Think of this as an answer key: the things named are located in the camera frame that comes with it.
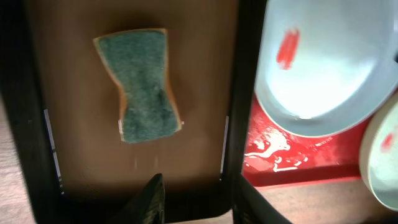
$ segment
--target white plate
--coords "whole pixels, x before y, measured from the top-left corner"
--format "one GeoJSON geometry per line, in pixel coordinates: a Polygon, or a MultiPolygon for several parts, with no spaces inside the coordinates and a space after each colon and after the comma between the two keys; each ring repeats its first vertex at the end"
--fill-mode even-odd
{"type": "Polygon", "coordinates": [[[372,114],[398,82],[397,9],[397,0],[270,0],[255,89],[270,119],[315,137],[372,114]]]}
{"type": "Polygon", "coordinates": [[[398,211],[398,94],[374,115],[361,144],[359,166],[369,190],[398,211]]]}

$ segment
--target red tray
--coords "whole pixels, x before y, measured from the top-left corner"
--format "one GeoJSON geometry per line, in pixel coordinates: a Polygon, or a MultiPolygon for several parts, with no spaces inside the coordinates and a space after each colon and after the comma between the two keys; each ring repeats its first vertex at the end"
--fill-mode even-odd
{"type": "Polygon", "coordinates": [[[368,123],[334,136],[303,138],[274,124],[255,98],[244,176],[255,187],[358,179],[359,147],[368,123]]]}

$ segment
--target black tray frame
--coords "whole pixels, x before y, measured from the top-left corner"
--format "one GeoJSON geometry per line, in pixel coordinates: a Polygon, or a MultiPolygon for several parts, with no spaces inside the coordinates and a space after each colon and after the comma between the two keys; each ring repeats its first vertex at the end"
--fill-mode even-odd
{"type": "MultiPolygon", "coordinates": [[[[45,124],[44,104],[23,0],[0,0],[0,89],[37,223],[103,223],[128,200],[87,203],[62,195],[45,124]]],[[[232,205],[249,124],[266,0],[240,0],[229,126],[220,181],[166,195],[165,221],[216,217],[232,205]]]]}

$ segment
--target wooden table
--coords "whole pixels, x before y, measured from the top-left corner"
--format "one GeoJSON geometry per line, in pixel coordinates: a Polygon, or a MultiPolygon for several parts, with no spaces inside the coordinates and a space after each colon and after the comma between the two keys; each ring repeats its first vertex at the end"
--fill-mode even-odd
{"type": "MultiPolygon", "coordinates": [[[[24,184],[0,102],[0,223],[34,223],[24,184]]],[[[360,180],[259,190],[293,223],[361,223],[390,213],[360,180]]],[[[184,222],[199,223],[232,223],[232,215],[184,222]]]]}

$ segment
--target green scouring pad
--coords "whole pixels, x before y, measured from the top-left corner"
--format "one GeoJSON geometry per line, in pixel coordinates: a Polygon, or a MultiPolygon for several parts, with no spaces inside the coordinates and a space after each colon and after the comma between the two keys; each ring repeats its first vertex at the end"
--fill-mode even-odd
{"type": "Polygon", "coordinates": [[[135,143],[181,129],[167,63],[167,31],[139,29],[94,39],[119,89],[121,139],[135,143]]]}

